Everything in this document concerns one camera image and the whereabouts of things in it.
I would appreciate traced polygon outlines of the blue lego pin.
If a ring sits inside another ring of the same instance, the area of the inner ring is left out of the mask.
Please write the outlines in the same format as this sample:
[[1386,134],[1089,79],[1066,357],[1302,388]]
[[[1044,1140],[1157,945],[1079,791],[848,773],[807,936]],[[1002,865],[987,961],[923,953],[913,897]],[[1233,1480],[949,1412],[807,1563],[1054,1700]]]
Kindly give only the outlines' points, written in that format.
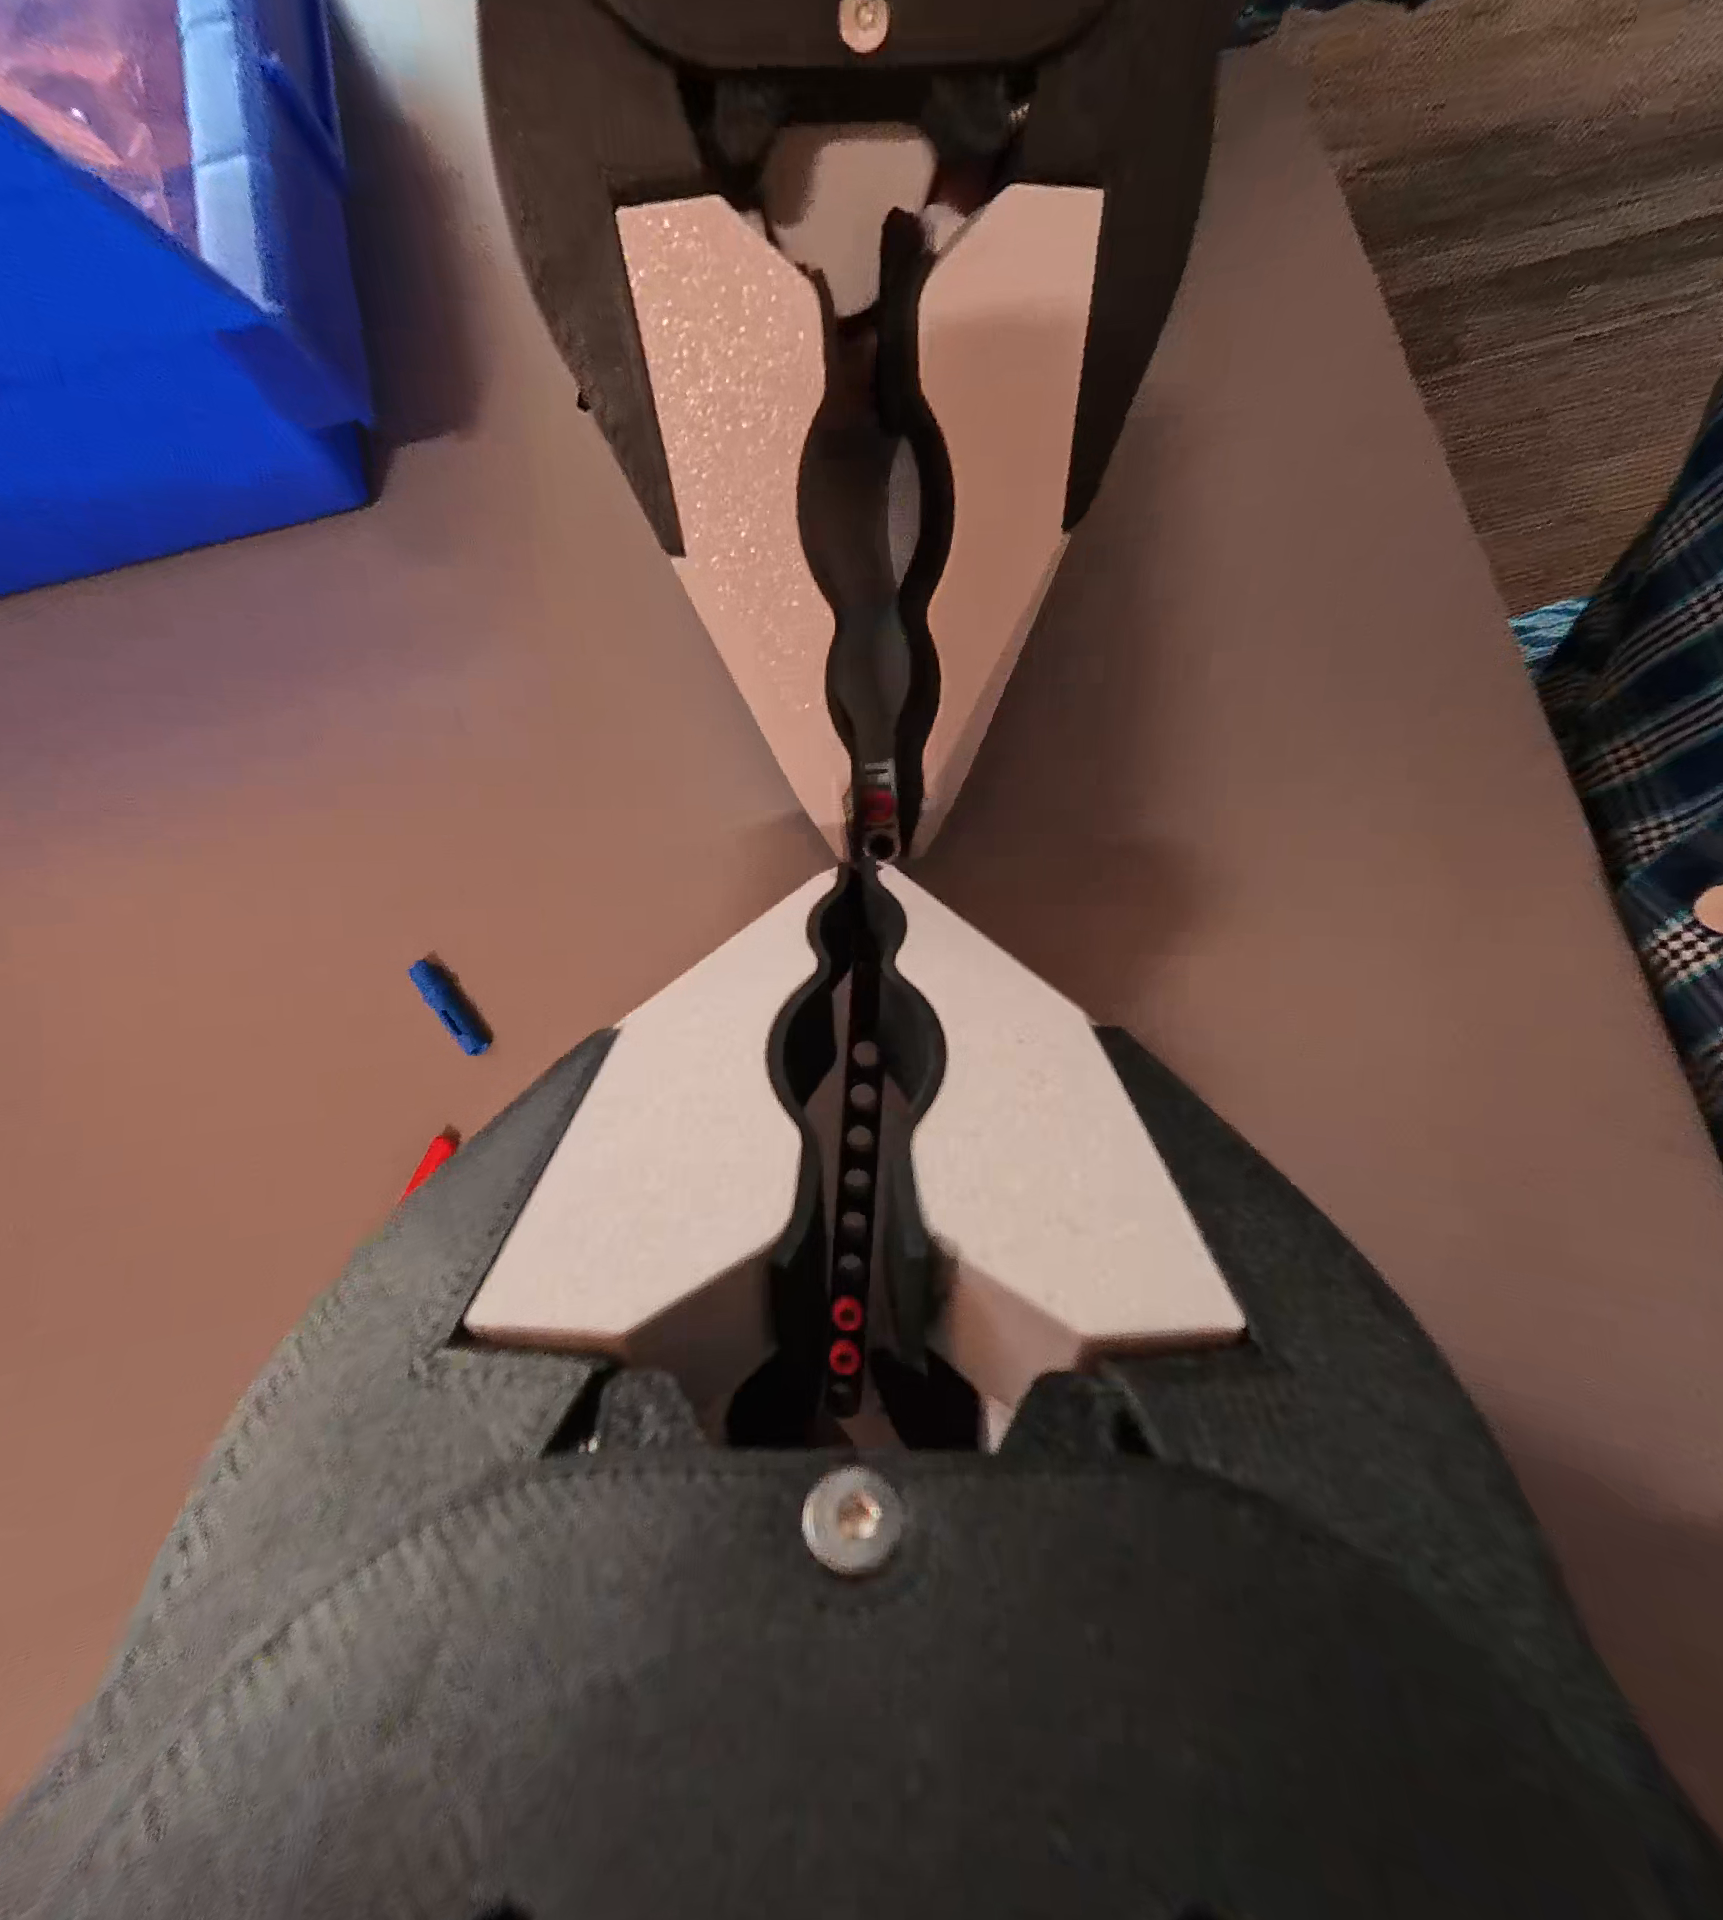
[[420,956],[409,966],[409,978],[417,999],[436,1012],[449,1037],[467,1053],[479,1057],[492,1045],[492,1026],[479,1006],[467,995],[463,981],[436,956]]

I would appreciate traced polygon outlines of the clear plastic bag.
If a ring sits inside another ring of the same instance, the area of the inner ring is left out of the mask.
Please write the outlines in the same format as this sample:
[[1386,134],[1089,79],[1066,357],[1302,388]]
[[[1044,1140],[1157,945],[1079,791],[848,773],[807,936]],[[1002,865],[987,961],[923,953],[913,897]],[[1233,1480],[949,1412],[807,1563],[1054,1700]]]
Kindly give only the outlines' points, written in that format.
[[0,3],[0,106],[199,245],[175,3]]

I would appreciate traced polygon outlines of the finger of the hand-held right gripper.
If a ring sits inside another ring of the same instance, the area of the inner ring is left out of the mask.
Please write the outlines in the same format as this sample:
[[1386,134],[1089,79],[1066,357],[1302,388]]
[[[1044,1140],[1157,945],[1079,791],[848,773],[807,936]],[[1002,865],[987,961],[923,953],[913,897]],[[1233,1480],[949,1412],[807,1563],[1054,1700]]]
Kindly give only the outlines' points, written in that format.
[[678,509],[672,568],[800,810],[848,854],[834,609],[800,547],[800,453],[828,394],[817,285],[717,195],[618,206],[617,232]]
[[895,859],[927,854],[1066,547],[1104,195],[1006,185],[883,222],[888,779]]

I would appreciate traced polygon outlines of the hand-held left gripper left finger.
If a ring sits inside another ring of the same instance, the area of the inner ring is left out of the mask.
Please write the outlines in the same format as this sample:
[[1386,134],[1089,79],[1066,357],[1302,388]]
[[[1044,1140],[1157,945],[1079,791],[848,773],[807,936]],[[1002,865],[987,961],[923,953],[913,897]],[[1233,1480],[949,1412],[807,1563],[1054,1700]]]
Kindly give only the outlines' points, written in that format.
[[852,870],[704,953],[604,1042],[463,1333],[672,1374],[735,1443],[825,1417],[825,1167],[803,1105],[834,1059]]

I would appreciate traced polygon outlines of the blue plastic bin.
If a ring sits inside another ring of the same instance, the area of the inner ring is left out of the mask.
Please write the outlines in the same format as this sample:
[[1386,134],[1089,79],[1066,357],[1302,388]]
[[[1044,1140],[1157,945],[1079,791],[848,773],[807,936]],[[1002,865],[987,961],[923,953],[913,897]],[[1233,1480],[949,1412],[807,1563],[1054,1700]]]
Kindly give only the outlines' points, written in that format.
[[199,245],[0,106],[0,599],[358,511],[326,3],[179,3]]

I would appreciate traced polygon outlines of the black lego beam assembly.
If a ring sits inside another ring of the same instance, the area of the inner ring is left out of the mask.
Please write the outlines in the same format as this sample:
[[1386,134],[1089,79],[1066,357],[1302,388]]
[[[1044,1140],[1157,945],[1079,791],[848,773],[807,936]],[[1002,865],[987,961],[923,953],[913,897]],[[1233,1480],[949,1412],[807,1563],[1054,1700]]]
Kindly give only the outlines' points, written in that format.
[[840,1012],[840,1116],[829,1205],[825,1408],[834,1422],[860,1415],[869,1357],[871,1210],[883,1152],[880,932],[869,919],[869,871],[900,843],[895,766],[860,763],[849,783],[848,1006]]

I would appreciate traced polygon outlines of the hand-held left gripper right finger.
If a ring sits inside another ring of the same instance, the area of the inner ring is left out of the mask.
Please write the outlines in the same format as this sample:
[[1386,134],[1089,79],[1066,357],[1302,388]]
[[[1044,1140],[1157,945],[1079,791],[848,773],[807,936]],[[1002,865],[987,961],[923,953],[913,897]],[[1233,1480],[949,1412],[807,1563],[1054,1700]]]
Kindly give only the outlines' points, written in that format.
[[907,995],[907,1193],[931,1250],[895,1422],[999,1449],[1026,1391],[1242,1339],[1242,1306],[1092,1017],[907,880],[867,871]]

